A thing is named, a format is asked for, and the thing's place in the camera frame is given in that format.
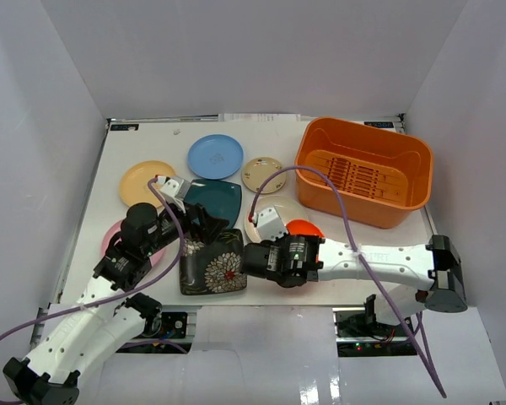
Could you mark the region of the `orange plastic bin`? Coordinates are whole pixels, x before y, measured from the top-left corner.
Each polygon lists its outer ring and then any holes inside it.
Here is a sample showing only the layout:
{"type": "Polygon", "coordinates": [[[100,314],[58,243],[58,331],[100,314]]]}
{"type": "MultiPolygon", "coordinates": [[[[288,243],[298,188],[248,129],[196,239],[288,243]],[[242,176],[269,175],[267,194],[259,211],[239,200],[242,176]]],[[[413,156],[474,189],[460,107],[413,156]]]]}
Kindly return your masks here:
{"type": "Polygon", "coordinates": [[[333,117],[316,118],[296,154],[299,201],[356,222],[391,229],[428,202],[433,152],[422,140],[333,117]]]}

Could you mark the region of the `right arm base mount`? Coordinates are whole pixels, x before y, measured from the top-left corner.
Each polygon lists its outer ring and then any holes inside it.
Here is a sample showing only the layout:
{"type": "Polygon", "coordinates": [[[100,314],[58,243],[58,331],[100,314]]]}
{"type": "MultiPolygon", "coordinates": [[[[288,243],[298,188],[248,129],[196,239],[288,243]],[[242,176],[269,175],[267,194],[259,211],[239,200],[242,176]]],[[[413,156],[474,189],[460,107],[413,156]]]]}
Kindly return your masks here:
{"type": "Polygon", "coordinates": [[[401,325],[377,321],[374,299],[373,294],[362,305],[332,310],[338,357],[416,356],[417,351],[401,325]]]}

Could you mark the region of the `cream round plate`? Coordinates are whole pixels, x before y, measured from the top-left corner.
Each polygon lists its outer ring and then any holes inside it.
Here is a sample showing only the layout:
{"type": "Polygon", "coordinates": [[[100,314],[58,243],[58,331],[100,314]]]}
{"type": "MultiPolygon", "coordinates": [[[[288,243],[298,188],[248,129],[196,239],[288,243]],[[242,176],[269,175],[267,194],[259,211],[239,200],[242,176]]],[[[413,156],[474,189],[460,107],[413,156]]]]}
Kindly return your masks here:
{"type": "MultiPolygon", "coordinates": [[[[260,197],[256,203],[256,211],[260,212],[264,208],[274,207],[284,224],[287,224],[295,219],[308,220],[309,215],[306,213],[304,207],[297,201],[290,197],[272,195],[267,197],[260,197]]],[[[258,243],[261,237],[257,229],[252,223],[248,221],[250,207],[245,210],[244,216],[244,231],[245,235],[251,242],[258,243]]]]}

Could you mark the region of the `blue round plate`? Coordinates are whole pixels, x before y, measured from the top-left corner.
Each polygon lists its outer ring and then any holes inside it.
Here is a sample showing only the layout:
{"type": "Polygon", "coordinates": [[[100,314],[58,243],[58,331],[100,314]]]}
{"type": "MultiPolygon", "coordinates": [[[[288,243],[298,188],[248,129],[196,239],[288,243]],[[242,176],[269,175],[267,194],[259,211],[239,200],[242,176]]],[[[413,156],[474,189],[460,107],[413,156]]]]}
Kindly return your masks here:
{"type": "Polygon", "coordinates": [[[222,180],[236,173],[243,164],[244,150],[234,138],[211,134],[196,140],[187,154],[191,171],[202,178],[222,180]]]}

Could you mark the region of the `small beige patterned plate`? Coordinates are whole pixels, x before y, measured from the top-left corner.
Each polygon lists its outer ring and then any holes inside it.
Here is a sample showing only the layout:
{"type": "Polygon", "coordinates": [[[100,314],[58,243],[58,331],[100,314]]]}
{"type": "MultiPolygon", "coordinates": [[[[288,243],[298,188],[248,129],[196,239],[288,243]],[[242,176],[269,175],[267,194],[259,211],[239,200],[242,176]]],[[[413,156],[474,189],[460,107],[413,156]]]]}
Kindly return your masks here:
{"type": "MultiPolygon", "coordinates": [[[[271,175],[282,169],[283,164],[272,157],[257,157],[250,160],[242,170],[242,181],[245,186],[257,192],[262,183],[271,175]]],[[[287,173],[274,177],[262,189],[261,194],[272,194],[280,191],[287,181],[287,173]]]]}

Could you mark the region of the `right black table label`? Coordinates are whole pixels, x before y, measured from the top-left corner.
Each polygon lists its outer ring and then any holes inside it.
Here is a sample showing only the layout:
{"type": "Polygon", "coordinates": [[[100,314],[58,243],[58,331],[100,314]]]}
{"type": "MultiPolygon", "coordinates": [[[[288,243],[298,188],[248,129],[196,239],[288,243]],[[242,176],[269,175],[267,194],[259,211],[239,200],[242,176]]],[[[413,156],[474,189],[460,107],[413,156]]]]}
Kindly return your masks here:
{"type": "Polygon", "coordinates": [[[392,121],[365,121],[363,123],[365,126],[376,127],[382,129],[391,129],[394,128],[395,125],[392,121]]]}

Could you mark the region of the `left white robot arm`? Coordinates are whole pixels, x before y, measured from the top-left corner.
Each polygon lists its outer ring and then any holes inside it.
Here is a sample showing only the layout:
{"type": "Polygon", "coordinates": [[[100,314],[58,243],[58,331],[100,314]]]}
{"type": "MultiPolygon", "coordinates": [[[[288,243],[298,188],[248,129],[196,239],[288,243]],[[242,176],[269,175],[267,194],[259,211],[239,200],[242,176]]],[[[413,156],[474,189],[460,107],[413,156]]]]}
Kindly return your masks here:
{"type": "Polygon", "coordinates": [[[76,308],[23,359],[3,367],[13,394],[24,404],[75,403],[90,367],[130,339],[159,331],[162,305],[138,286],[152,268],[152,256],[186,235],[211,243],[228,224],[200,204],[171,203],[162,212],[146,202],[131,206],[76,308]]]}

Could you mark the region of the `yellow round plate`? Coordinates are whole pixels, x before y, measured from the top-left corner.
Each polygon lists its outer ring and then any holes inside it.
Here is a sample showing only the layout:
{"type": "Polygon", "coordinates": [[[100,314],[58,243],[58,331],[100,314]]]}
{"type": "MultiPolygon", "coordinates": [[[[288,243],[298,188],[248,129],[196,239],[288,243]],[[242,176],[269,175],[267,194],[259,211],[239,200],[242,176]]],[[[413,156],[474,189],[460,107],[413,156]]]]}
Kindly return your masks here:
{"type": "Polygon", "coordinates": [[[148,181],[156,175],[174,176],[175,174],[175,169],[163,161],[140,162],[128,169],[121,178],[119,187],[121,200],[128,207],[136,203],[150,203],[156,208],[161,208],[162,204],[148,189],[148,181]]]}

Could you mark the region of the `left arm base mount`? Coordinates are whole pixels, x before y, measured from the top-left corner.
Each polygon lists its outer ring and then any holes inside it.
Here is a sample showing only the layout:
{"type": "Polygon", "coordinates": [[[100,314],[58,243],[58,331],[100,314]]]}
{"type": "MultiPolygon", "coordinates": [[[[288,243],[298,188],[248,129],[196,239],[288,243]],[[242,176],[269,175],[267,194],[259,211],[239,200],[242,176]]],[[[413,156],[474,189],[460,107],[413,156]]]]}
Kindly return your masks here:
{"type": "Polygon", "coordinates": [[[187,354],[191,349],[187,337],[188,314],[163,312],[151,332],[139,335],[117,350],[121,354],[187,354]]]}

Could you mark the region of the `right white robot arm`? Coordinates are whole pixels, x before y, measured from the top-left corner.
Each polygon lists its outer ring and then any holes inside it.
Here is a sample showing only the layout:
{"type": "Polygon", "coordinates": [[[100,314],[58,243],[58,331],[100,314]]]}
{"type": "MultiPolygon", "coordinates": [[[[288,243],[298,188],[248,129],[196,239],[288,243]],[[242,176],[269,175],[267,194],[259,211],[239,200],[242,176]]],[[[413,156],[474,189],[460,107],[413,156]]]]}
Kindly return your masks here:
{"type": "Polygon", "coordinates": [[[394,284],[363,303],[363,324],[376,337],[424,310],[461,313],[468,308],[460,255],[445,235],[433,235],[424,245],[360,246],[356,251],[319,236],[285,235],[246,245],[241,269],[283,288],[345,279],[371,280],[378,288],[394,284]]]}

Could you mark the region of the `teal square plate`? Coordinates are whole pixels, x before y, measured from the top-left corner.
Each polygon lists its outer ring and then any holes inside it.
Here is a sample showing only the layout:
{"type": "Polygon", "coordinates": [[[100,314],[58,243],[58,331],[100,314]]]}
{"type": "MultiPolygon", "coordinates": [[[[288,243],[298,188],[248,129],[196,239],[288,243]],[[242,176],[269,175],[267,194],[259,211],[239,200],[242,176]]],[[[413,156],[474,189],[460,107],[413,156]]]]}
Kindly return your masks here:
{"type": "Polygon", "coordinates": [[[240,214],[242,189],[233,182],[195,179],[184,201],[201,204],[211,216],[228,220],[227,229],[232,229],[240,214]]]}

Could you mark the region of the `black floral square plate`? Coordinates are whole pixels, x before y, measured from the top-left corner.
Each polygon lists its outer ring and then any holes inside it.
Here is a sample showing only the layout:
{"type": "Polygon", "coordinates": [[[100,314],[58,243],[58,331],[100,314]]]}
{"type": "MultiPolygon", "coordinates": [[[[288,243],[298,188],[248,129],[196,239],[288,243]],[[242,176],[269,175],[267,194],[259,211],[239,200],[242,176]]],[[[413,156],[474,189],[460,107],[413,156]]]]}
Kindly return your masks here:
{"type": "Polygon", "coordinates": [[[239,229],[227,229],[211,244],[186,238],[180,258],[180,292],[213,295],[239,292],[247,287],[242,273],[244,240],[239,229]]]}

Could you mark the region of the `small orange plate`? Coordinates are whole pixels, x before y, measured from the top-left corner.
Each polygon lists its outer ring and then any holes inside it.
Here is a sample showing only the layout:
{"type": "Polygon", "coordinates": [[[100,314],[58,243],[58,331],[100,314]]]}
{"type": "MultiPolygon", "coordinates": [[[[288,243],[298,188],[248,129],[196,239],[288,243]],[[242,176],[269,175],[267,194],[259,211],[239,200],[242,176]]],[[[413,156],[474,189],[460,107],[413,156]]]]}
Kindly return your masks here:
{"type": "Polygon", "coordinates": [[[286,224],[290,235],[307,235],[324,238],[322,231],[313,223],[305,219],[294,219],[286,224]]]}

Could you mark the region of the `pink round plate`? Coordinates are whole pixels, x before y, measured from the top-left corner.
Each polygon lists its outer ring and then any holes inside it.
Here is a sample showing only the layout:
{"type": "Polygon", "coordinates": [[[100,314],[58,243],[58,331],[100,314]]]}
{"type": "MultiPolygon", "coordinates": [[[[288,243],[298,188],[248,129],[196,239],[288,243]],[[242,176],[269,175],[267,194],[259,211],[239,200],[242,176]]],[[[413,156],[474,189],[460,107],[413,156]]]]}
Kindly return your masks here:
{"type": "MultiPolygon", "coordinates": [[[[111,242],[111,239],[114,237],[115,234],[117,234],[121,230],[121,220],[117,221],[115,224],[113,224],[105,233],[104,239],[101,243],[101,255],[104,256],[106,253],[107,248],[109,247],[109,244],[111,242]]],[[[159,261],[164,256],[164,249],[159,250],[155,252],[149,259],[151,262],[152,267],[157,265],[159,261]]]]}

